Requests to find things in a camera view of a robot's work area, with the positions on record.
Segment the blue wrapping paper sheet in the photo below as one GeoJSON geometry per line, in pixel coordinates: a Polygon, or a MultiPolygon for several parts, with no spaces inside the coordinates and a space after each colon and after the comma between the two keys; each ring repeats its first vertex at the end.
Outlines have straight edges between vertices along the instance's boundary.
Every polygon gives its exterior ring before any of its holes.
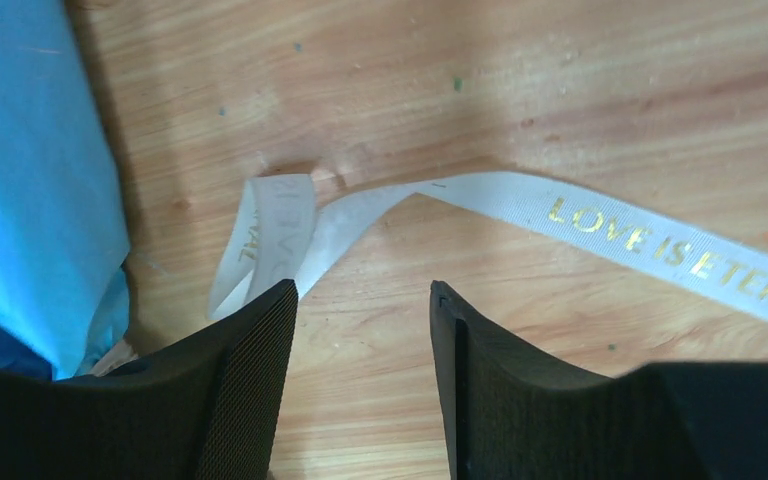
{"type": "Polygon", "coordinates": [[[87,373],[128,327],[129,249],[65,5],[0,1],[0,369],[87,373]]]}

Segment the beige ribbon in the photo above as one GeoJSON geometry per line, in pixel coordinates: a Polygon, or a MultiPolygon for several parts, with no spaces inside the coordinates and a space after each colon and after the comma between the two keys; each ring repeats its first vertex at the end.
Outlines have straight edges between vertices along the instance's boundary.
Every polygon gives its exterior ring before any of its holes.
{"type": "Polygon", "coordinates": [[[545,177],[483,172],[363,190],[325,206],[312,179],[250,179],[199,320],[149,326],[170,342],[224,318],[283,278],[313,286],[388,211],[421,195],[575,246],[762,321],[768,254],[598,192],[545,177]]]}

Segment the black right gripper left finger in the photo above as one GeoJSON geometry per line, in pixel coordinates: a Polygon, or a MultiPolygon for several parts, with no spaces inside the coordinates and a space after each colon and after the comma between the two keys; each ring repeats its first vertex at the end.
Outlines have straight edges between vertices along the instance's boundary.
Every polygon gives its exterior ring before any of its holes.
{"type": "Polygon", "coordinates": [[[0,479],[264,479],[298,293],[236,313],[104,376],[0,370],[0,479]]]}

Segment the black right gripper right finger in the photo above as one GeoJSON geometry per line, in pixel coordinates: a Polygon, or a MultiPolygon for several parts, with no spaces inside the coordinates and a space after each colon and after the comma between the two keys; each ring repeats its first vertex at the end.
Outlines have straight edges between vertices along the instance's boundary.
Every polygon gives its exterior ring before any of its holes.
{"type": "Polygon", "coordinates": [[[430,287],[454,479],[768,479],[768,362],[661,362],[602,376],[430,287]]]}

